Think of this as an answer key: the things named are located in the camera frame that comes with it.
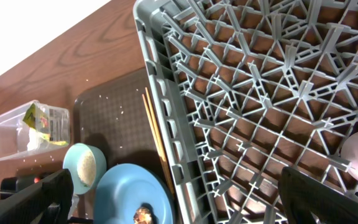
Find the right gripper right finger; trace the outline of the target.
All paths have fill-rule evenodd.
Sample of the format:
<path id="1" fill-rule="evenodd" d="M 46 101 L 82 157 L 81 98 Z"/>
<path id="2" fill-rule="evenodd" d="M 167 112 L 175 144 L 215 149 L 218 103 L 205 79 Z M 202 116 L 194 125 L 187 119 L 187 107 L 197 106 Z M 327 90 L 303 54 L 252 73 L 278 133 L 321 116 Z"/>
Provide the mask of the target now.
<path id="1" fill-rule="evenodd" d="M 278 191 L 288 223 L 358 223 L 358 202 L 292 167 L 284 167 Z"/>

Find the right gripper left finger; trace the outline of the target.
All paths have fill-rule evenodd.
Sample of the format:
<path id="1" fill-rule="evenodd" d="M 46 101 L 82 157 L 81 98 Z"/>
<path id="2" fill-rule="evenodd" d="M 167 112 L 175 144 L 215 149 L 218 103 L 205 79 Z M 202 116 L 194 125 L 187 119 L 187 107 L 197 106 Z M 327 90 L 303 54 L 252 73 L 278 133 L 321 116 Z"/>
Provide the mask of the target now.
<path id="1" fill-rule="evenodd" d="M 70 171 L 61 169 L 0 200 L 0 223 L 67 223 L 72 196 Z"/>

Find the orange carrot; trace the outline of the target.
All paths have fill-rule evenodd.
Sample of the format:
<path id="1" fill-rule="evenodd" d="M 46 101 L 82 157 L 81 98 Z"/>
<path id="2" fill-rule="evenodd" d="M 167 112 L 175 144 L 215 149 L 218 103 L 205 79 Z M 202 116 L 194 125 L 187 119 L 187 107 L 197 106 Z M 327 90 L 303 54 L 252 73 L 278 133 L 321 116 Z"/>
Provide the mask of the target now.
<path id="1" fill-rule="evenodd" d="M 35 177 L 35 178 L 34 178 L 34 183 L 37 183 L 37 182 L 39 182 L 40 180 L 41 180 L 40 177 Z"/>

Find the white paper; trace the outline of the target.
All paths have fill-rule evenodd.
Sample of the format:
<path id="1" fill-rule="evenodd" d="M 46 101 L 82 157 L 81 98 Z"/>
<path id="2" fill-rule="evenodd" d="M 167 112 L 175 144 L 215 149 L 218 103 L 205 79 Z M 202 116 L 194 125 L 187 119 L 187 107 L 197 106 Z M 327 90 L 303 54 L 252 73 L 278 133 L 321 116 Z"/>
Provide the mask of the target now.
<path id="1" fill-rule="evenodd" d="M 33 151 L 39 148 L 39 133 L 35 130 L 30 128 L 29 129 L 29 142 L 27 143 L 27 150 Z"/>

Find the blue plate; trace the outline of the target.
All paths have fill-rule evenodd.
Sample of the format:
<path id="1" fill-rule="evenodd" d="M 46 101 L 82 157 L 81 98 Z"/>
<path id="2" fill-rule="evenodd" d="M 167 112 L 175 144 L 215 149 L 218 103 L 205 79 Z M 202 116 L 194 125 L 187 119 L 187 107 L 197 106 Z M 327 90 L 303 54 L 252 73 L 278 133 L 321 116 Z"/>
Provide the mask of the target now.
<path id="1" fill-rule="evenodd" d="M 176 222 L 172 195 L 166 185 L 149 170 L 135 164 L 110 168 L 96 188 L 94 223 L 134 223 L 140 207 L 148 208 L 154 223 Z"/>

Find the yellow green snack wrapper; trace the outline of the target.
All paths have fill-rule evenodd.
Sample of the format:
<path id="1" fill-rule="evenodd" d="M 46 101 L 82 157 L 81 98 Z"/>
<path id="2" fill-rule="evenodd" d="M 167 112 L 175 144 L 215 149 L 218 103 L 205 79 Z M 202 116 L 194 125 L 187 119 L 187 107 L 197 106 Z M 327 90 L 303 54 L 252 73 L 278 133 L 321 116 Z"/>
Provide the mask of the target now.
<path id="1" fill-rule="evenodd" d="M 39 148 L 67 146 L 70 143 L 70 118 L 65 108 L 33 102 L 22 120 L 39 133 Z"/>

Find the brown food scrap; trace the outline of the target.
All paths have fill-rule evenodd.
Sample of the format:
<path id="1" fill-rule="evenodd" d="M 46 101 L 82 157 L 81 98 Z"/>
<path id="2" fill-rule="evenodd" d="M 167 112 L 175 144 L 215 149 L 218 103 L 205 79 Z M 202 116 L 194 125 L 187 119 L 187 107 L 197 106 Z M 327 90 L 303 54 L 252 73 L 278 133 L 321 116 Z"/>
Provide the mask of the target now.
<path id="1" fill-rule="evenodd" d="M 135 224 L 154 224 L 152 213 L 148 208 L 139 207 L 133 216 Z"/>

